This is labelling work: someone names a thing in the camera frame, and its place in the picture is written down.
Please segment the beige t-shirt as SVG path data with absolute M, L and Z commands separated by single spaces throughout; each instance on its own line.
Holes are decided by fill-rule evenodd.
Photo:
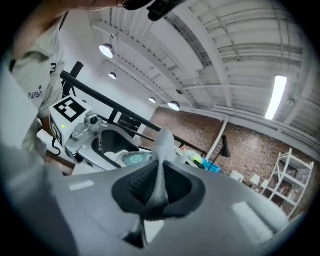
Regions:
M 62 17 L 41 35 L 10 71 L 28 99 L 38 109 L 22 144 L 22 149 L 45 157 L 47 146 L 38 138 L 38 120 L 50 115 L 49 107 L 62 99 L 61 73 L 65 68 L 64 50 L 60 38 Z

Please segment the long fluorescent ceiling light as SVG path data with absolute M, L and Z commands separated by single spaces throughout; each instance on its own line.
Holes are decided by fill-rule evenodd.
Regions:
M 273 120 L 278 108 L 280 106 L 280 103 L 282 101 L 284 92 L 286 90 L 288 78 L 283 75 L 276 75 L 274 79 L 274 85 L 273 85 L 273 91 L 272 96 L 269 102 L 269 106 L 267 109 L 267 112 L 264 116 L 267 120 Z

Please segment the black metal railing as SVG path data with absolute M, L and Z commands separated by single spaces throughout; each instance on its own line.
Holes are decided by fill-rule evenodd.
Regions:
M 80 91 L 84 92 L 85 94 L 89 95 L 90 97 L 96 99 L 97 101 L 101 102 L 104 105 L 114 109 L 116 112 L 120 112 L 126 116 L 132 117 L 134 120 L 140 122 L 141 124 L 145 125 L 146 127 L 159 132 L 162 128 L 155 125 L 154 123 L 146 120 L 145 118 L 139 116 L 138 114 L 132 112 L 131 110 L 125 108 L 124 106 L 118 104 L 117 102 L 111 100 L 110 98 L 102 95 L 101 93 L 93 90 L 92 88 L 88 87 L 87 85 L 83 84 L 82 82 L 78 81 L 74 78 L 70 73 L 63 71 L 60 77 L 69 83 L 72 83 L 73 86 Z

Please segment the person's left forearm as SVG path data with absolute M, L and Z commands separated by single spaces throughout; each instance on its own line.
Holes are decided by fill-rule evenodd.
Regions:
M 54 137 L 52 131 L 51 131 L 51 126 L 50 126 L 50 118 L 49 116 L 41 118 L 40 119 L 41 124 L 42 124 L 42 129 L 47 132 L 50 136 Z

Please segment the blue plastic bin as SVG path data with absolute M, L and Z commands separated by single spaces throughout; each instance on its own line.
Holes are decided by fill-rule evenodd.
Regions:
M 221 168 L 219 166 L 215 165 L 213 162 L 207 159 L 202 160 L 202 166 L 206 171 L 209 171 L 209 172 L 213 172 L 217 174 L 221 172 Z

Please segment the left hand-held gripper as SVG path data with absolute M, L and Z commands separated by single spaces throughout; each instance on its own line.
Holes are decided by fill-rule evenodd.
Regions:
M 122 168 L 104 154 L 122 150 L 138 152 L 139 147 L 108 125 L 92 107 L 74 96 L 67 96 L 49 107 L 51 132 L 65 154 L 75 163 L 86 163 L 96 170 Z

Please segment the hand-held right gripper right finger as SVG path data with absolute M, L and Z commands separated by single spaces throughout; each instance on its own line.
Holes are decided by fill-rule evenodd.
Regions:
M 270 256 L 300 226 L 299 217 L 289 220 L 275 203 L 228 176 L 178 167 L 203 181 L 204 200 L 187 217 L 166 220 L 147 256 Z

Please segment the grey cloth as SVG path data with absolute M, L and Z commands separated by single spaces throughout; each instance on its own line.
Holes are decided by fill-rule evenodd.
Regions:
M 174 161 L 177 157 L 175 152 L 175 139 L 168 128 L 163 128 L 157 134 L 152 157 L 158 161 L 155 187 L 148 200 L 145 210 L 148 221 L 158 221 L 163 218 L 163 210 L 169 205 L 169 196 L 166 189 L 164 162 Z

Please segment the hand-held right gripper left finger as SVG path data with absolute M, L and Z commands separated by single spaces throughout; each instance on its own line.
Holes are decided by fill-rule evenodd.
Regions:
M 17 252 L 26 256 L 161 256 L 158 244 L 138 244 L 138 215 L 123 212 L 112 195 L 118 171 L 63 176 L 37 155 L 0 144 L 0 191 L 15 221 L 31 236 Z

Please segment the white shelf rack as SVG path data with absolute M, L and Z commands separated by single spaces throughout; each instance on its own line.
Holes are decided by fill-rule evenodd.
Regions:
M 275 203 L 290 219 L 301 203 L 309 186 L 315 163 L 305 162 L 290 149 L 279 153 L 269 177 L 268 188 L 261 195 Z

